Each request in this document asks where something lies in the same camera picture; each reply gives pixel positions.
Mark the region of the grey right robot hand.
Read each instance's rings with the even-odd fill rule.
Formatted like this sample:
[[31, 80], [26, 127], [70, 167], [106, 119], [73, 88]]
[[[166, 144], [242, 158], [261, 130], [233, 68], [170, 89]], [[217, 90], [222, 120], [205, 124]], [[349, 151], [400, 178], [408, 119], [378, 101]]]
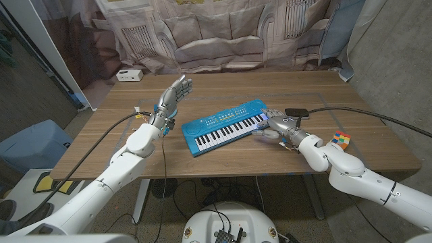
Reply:
[[270, 139], [287, 138], [294, 146], [298, 146], [307, 136], [307, 132], [297, 128], [296, 121], [277, 109], [262, 109], [267, 120], [261, 121], [253, 135]]

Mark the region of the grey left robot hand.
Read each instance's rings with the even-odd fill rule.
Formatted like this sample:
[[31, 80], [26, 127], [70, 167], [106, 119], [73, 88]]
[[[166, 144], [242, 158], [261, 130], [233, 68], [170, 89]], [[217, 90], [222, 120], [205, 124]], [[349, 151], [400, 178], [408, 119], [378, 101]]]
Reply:
[[156, 112], [150, 116], [148, 123], [156, 128], [164, 127], [167, 120], [175, 116], [178, 103], [190, 92], [192, 92], [192, 80], [182, 75], [162, 93]]

